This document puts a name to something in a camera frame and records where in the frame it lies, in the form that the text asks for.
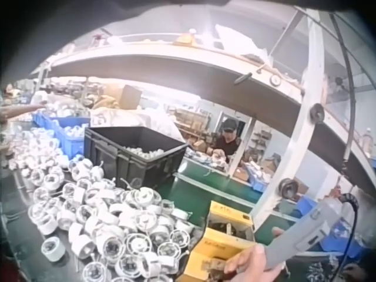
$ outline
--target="gray handheld tool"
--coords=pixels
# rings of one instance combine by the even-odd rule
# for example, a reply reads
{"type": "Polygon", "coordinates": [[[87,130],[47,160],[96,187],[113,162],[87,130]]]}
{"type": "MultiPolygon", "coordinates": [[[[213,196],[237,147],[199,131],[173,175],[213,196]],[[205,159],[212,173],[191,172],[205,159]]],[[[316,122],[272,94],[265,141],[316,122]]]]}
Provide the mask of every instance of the gray handheld tool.
{"type": "Polygon", "coordinates": [[[326,198],[281,236],[275,238],[265,248],[266,270],[308,250],[329,235],[333,225],[341,218],[342,207],[343,203],[338,199],[326,198]]]}

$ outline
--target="bottle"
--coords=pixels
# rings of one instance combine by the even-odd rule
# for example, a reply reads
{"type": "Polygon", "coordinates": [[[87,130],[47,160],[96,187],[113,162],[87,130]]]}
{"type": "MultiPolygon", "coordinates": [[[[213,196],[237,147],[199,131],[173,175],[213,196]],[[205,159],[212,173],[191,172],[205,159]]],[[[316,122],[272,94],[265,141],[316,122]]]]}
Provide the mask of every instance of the bottle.
{"type": "Polygon", "coordinates": [[[370,159],[374,148],[374,139],[370,128],[367,128],[366,133],[362,136],[361,147],[366,157],[370,159]]]}

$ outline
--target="black cap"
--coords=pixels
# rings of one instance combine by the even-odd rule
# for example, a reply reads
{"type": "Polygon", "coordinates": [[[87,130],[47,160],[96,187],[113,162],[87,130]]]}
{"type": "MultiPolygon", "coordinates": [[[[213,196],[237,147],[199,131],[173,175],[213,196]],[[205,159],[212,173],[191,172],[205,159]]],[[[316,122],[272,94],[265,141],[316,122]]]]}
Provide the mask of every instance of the black cap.
{"type": "Polygon", "coordinates": [[[234,132],[237,129],[237,122],[234,119],[226,119],[222,126],[225,132],[234,132]]]}

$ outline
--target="black plastic crate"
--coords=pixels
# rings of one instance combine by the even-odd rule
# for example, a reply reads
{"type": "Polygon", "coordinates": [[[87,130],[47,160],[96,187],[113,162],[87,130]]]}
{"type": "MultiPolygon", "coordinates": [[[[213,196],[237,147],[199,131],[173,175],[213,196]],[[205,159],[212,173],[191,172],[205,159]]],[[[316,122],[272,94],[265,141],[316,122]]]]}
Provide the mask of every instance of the black plastic crate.
{"type": "Polygon", "coordinates": [[[176,172],[183,160],[187,144],[146,127],[90,127],[85,130],[84,155],[94,165],[103,161],[108,179],[155,189],[176,172]],[[144,152],[164,150],[162,155],[144,159],[125,147],[141,148],[144,152]]]}

